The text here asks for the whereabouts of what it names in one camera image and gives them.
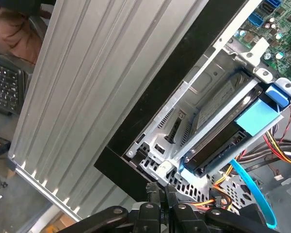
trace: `motherboard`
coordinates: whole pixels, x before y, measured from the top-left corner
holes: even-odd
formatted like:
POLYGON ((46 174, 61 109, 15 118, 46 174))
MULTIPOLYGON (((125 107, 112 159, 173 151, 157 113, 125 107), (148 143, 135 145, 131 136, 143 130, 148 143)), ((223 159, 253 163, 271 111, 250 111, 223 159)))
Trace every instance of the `motherboard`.
POLYGON ((291 80, 291 0, 263 0, 234 37, 249 49, 264 37, 270 46, 262 61, 291 80))

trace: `ribbed metal panel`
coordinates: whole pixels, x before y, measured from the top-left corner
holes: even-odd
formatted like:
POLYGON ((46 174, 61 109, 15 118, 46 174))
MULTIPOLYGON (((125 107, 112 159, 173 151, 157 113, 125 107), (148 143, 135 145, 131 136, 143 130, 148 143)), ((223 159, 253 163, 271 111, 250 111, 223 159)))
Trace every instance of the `ribbed metal panel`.
POLYGON ((131 207, 94 163, 206 3, 57 0, 9 153, 28 179, 81 218, 131 207))

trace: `blue sata port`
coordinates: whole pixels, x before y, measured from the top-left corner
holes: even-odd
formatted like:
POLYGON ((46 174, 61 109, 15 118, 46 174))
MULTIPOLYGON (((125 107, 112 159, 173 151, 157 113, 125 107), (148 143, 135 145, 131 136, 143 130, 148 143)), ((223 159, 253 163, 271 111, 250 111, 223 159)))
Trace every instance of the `blue sata port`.
POLYGON ((281 5, 281 1, 280 0, 265 0, 265 2, 270 4, 275 9, 278 8, 278 6, 281 5))
POLYGON ((264 22, 263 18, 256 13, 252 13, 249 16, 248 20, 250 23, 252 23, 254 26, 257 26, 257 27, 262 26, 262 24, 264 22))
POLYGON ((280 5, 281 5, 281 1, 279 0, 265 0, 262 2, 262 4, 259 7, 264 12, 271 14, 280 5))

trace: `brown cloth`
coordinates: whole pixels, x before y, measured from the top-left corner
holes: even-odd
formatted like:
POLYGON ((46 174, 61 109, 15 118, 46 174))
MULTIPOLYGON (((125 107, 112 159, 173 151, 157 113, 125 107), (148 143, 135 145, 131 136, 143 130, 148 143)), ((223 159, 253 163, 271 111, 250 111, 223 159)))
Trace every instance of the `brown cloth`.
POLYGON ((26 16, 0 8, 0 47, 4 51, 35 64, 41 46, 42 41, 30 28, 26 16))

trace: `keyboard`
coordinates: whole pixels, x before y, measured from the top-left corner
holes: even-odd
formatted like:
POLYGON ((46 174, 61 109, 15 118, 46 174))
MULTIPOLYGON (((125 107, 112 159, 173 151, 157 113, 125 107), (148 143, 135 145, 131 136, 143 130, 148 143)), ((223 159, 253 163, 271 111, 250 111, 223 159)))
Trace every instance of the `keyboard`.
POLYGON ((0 109, 20 114, 23 103, 23 71, 4 58, 0 58, 0 109))

